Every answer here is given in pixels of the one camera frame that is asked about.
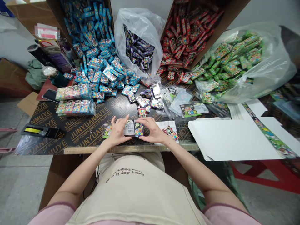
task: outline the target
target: apron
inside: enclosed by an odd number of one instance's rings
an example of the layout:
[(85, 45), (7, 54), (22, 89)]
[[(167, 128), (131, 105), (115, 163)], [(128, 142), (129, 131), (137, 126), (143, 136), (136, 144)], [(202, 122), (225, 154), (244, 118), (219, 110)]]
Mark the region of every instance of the apron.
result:
[(162, 161), (122, 155), (101, 170), (97, 187), (75, 211), (68, 225), (88, 225), (102, 220), (206, 224), (187, 188), (164, 172)]

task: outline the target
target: yellow tape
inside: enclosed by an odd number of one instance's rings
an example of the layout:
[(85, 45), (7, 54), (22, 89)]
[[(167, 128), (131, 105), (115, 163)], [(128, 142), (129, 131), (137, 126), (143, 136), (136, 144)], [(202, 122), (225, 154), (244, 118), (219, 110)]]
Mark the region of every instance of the yellow tape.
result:
[(40, 132), (41, 132), (41, 131), (38, 130), (38, 129), (29, 128), (29, 127), (25, 128), (25, 131), (31, 132), (31, 133), (40, 133)]

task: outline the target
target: concrete floor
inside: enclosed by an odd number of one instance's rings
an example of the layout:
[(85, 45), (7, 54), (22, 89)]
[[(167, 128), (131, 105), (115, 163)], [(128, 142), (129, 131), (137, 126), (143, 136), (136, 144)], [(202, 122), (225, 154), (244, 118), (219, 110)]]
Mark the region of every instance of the concrete floor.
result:
[[(21, 130), (29, 116), (17, 107), (19, 99), (1, 99), (0, 127)], [(21, 135), (0, 133), (1, 147), (16, 147)], [(0, 158), (0, 225), (26, 225), (38, 212), (52, 156), (15, 156)], [(236, 163), (242, 173), (248, 165)], [(266, 171), (261, 177), (276, 180)], [(237, 180), (238, 189), (251, 214), (263, 225), (299, 225), (300, 195)]]

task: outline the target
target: red stool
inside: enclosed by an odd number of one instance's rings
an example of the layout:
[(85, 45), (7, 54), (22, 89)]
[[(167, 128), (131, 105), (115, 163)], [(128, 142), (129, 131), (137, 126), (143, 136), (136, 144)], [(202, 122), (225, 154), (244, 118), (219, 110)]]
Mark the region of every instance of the red stool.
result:
[[(18, 130), (15, 128), (3, 128), (0, 127), (0, 131), (2, 132), (17, 132)], [(9, 153), (15, 151), (16, 148), (1, 148), (0, 147), (0, 153)]]
[[(243, 161), (243, 164), (252, 166), (246, 173), (240, 173), (231, 163), (235, 178), (300, 194), (300, 178), (288, 169), (280, 160)], [(257, 177), (269, 169), (279, 181)]]

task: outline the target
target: bottle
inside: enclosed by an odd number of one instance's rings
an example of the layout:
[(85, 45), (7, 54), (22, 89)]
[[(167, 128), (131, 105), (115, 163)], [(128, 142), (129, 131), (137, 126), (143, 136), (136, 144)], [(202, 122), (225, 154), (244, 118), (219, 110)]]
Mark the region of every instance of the bottle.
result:
[(60, 72), (57, 71), (54, 67), (46, 66), (43, 68), (43, 74), (49, 78), (51, 83), (58, 87), (62, 88), (69, 84), (69, 80), (64, 77)]

